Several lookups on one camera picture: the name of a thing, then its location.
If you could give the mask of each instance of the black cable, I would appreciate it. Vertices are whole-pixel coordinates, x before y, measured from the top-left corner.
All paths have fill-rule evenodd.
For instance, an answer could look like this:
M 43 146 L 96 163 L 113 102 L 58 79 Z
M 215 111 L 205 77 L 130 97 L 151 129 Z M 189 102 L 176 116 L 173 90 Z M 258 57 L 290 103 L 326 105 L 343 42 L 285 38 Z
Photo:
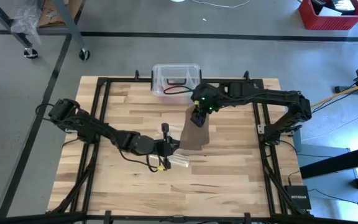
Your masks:
M 295 146 L 287 141 L 284 141 L 284 140 L 280 140 L 280 142 L 284 142 L 284 143 L 287 143 L 288 145 L 290 145 L 293 150 L 295 150 L 297 156 L 311 156 L 311 157 L 323 157 L 323 158 L 332 158 L 332 156 L 314 156 L 314 155 L 307 155 L 307 154 L 299 154 L 298 151 L 296 150 Z
M 295 146 L 293 144 L 291 144 L 291 143 L 289 143 L 287 141 L 284 141 L 284 140 L 280 140 L 280 142 L 284 142 L 284 143 L 290 145 L 293 148 L 293 150 L 295 150 L 296 154 L 298 155 L 298 151 L 296 150 L 296 148 L 295 148 Z
M 339 99 L 337 99 L 337 100 L 335 100 L 335 101 L 332 101 L 332 102 L 328 103 L 327 105 L 325 105 L 325 106 L 323 106 L 323 107 L 320 107 L 318 110 L 317 110 L 317 109 L 314 110 L 314 111 L 312 112 L 312 114 L 315 113 L 315 112 L 317 112 L 317 111 L 319 111 L 319 110 L 322 110 L 322 109 L 326 108 L 327 106 L 329 106 L 329 105 L 331 105 L 331 104 L 333 104 L 333 103 L 335 103 L 335 102 L 338 102 L 339 100 L 345 99 L 346 97 L 352 95 L 352 94 L 355 93 L 356 91 L 350 92 L 350 93 L 348 93 L 346 96 L 344 96 L 344 97 L 342 97 L 342 98 L 339 98 Z
M 185 89 L 187 89 L 187 90 L 186 90 L 186 91 L 173 92 L 173 93 L 167 93 L 168 90 L 172 90 L 172 89 L 174 89 L 174 88 L 185 88 Z M 178 85 L 178 86 L 171 86 L 171 87 L 169 87 L 169 88 L 166 88 L 166 89 L 164 89 L 163 92 L 164 92 L 165 95 L 176 95 L 176 94 L 182 94 L 182 93 L 190 93 L 190 92 L 192 92 L 192 91 L 194 91 L 194 90 L 192 90 L 191 88 L 189 88 L 189 87 L 187 87 L 187 86 Z
M 301 172 L 300 170 L 299 171 L 296 171 L 296 172 L 293 172 L 292 174 L 297 174 L 297 173 L 299 173 L 299 172 Z M 291 186 L 291 175 L 292 174 L 290 174 L 289 176 L 288 176 L 288 184 Z
M 352 87 L 353 87 L 354 85 L 356 85 L 356 84 L 357 84 L 357 82 L 353 83 L 351 86 L 347 87 L 347 88 L 344 89 L 343 91 L 346 91 L 346 90 L 352 88 Z M 330 100 L 328 100 L 327 102 L 324 102 L 322 105 L 316 107 L 316 108 L 313 110 L 312 113 L 316 112 L 316 110 L 320 109 L 321 107 L 323 107 L 326 103 L 330 102 L 331 100 L 333 100 L 333 99 L 330 99 Z
M 156 168 L 155 166 L 151 166 L 150 163 L 145 163 L 145 162 L 142 162 L 142 161 L 136 161 L 136 160 L 133 160 L 133 159 L 128 159 L 128 158 L 126 158 L 126 157 L 123 155 L 121 149 L 118 148 L 118 151 L 119 151 L 121 157 L 122 157 L 123 159 L 125 159 L 126 161 L 136 162 L 136 163 L 139 163 L 139 164 L 143 164 L 143 165 L 145 165 L 145 166 L 147 166 L 147 167 L 149 167 L 149 168 L 150 168 L 150 167 L 151 167 L 151 168 Z
M 83 118 L 80 118 L 80 117 L 71 117 L 71 118 L 64 119 L 64 120 L 61 121 L 61 122 L 63 123 L 63 122 L 69 121 L 69 120 L 73 120 L 73 122 L 75 122 L 75 119 L 83 119 Z M 92 124 L 97 125 L 97 126 L 99 126 L 100 128 L 104 129 L 107 133 L 110 134 L 110 137 L 112 138 L 113 141 L 118 142 L 117 139 L 114 137 L 114 135 L 111 134 L 111 132 L 110 132 L 108 129 L 106 129 L 105 127 L 103 127 L 103 126 L 100 125 L 100 124 L 93 123 L 92 121 L 88 121 L 88 122 L 91 122 Z M 146 163 L 146 162 L 142 162 L 142 161 L 136 161 L 136 160 L 133 160 L 133 159 L 128 159 L 128 158 L 126 158 L 126 157 L 123 155 L 123 153 L 122 153 L 122 149 L 121 149 L 119 146 L 117 146 L 117 145 L 116 145 L 116 147 L 117 147 L 117 149 L 118 149 L 118 151 L 119 151 L 121 157 L 122 157 L 123 159 L 125 159 L 126 161 L 136 162 L 136 163 L 139 163 L 139 164 L 143 164 L 143 165 L 147 166 L 150 171 L 152 170 L 152 168 L 154 168 L 154 169 L 157 168 L 157 167 L 155 167 L 155 166 L 150 165 L 150 162 L 149 162 L 149 160 L 148 160 L 148 158 L 149 158 L 149 157 L 148 157 L 148 154 L 143 155 L 143 156 L 146 156 L 146 162 L 147 162 L 147 163 Z
M 314 155 L 306 155 L 306 154 L 297 154 L 298 156 L 311 156 L 311 157 L 322 157 L 322 158 L 332 158 L 333 156 L 314 156 Z
M 41 103 L 40 105 L 38 105 L 35 108 L 35 115 L 38 117 L 41 117 L 44 121 L 50 121 L 48 118 L 44 118 L 43 116 L 41 116 L 40 114 L 38 114 L 38 110 L 40 109 L 41 106 L 54 106 L 53 104 L 50 103 Z
M 68 143 L 71 143 L 71 142 L 75 142 L 75 141 L 78 141 L 79 139 L 74 139 L 74 140 L 70 140 L 70 141 L 67 141 L 67 142 L 64 142 L 62 147 L 65 147 Z
M 352 201 L 350 201 L 350 200 L 341 199 L 341 198 L 337 198 L 337 197 L 330 196 L 330 195 L 328 195 L 328 194 L 324 194 L 324 193 L 322 193 L 321 191 L 319 191 L 319 190 L 317 190 L 317 189 L 311 189 L 311 190 L 309 190 L 309 192 L 310 192 L 310 191 L 314 191 L 314 190 L 317 191 L 317 192 L 319 192 L 319 193 L 322 194 L 322 195 L 325 195 L 325 196 L 330 197 L 330 198 L 334 198 L 334 199 L 336 199 L 336 200 L 341 200 L 341 201 L 344 201 L 344 202 L 350 202 L 350 203 L 358 204 L 357 202 L 352 202 Z

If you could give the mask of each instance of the caster wheel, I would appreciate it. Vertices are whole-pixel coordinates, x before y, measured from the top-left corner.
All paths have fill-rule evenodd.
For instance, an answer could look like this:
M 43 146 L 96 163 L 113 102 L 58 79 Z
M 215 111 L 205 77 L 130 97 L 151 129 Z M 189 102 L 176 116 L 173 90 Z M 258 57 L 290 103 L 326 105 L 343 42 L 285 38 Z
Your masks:
M 78 55 L 80 57 L 81 60 L 86 61 L 89 59 L 89 57 L 91 56 L 91 53 L 89 52 L 89 50 L 87 50 L 86 52 L 83 52 L 82 50 L 80 51 L 80 54 Z
M 24 56 L 29 59 L 35 59 L 38 57 L 38 52 L 32 49 L 32 53 L 29 54 L 28 51 L 24 50 Z

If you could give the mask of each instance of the yellow cable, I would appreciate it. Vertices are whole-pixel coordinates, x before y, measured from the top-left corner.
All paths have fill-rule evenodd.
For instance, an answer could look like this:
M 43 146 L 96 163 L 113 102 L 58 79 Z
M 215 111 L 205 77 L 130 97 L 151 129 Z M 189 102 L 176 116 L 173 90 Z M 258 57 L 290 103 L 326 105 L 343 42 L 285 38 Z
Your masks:
M 353 88 L 350 88 L 350 89 L 345 90 L 345 91 L 342 91 L 342 92 L 340 92 L 340 93 L 337 93 L 337 94 L 333 95 L 332 97 L 326 98 L 326 99 L 323 100 L 323 101 L 320 101 L 320 102 L 318 102 L 318 103 L 316 103 L 316 104 L 311 105 L 311 107 L 314 108 L 315 106 L 322 105 L 323 103 L 325 103 L 325 102 L 327 102 L 327 101 L 329 101 L 329 100 L 332 100 L 332 99 L 335 98 L 335 97 L 338 97 L 338 96 L 341 96 L 341 95 L 343 95 L 343 94 L 350 93 L 350 92 L 356 91 L 356 90 L 358 90 L 358 86 L 353 87 Z

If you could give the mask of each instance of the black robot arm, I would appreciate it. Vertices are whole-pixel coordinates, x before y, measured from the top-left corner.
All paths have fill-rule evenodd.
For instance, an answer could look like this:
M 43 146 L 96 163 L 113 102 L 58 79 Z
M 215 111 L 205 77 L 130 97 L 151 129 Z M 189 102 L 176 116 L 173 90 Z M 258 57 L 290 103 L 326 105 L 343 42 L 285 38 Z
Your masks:
M 90 116 L 73 100 L 58 100 L 48 116 L 50 121 L 61 130 L 77 131 L 78 139 L 83 142 L 92 144 L 97 141 L 98 136 L 104 136 L 119 150 L 138 156 L 156 154 L 168 157 L 179 147 L 179 141 L 167 136 L 168 124 L 162 124 L 164 139 L 154 140 L 135 131 L 116 130 L 109 124 Z
M 251 102 L 287 106 L 288 111 L 276 123 L 264 127 L 267 144 L 279 144 L 281 133 L 297 130 L 301 127 L 299 122 L 311 119 L 310 102 L 299 91 L 260 89 L 247 77 L 244 82 L 220 83 L 218 87 L 201 83 L 193 90 L 191 99 L 196 105 L 191 120 L 199 127 L 204 125 L 207 114 L 227 106 Z

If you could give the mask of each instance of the plastic bag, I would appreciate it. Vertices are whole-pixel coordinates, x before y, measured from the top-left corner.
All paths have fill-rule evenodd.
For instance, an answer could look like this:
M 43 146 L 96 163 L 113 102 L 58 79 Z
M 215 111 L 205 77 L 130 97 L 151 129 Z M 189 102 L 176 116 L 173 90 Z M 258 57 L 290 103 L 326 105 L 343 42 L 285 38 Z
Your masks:
M 11 31 L 31 35 L 38 44 L 41 44 L 37 25 L 42 14 L 40 9 L 42 3 L 43 1 L 39 0 L 15 0 Z

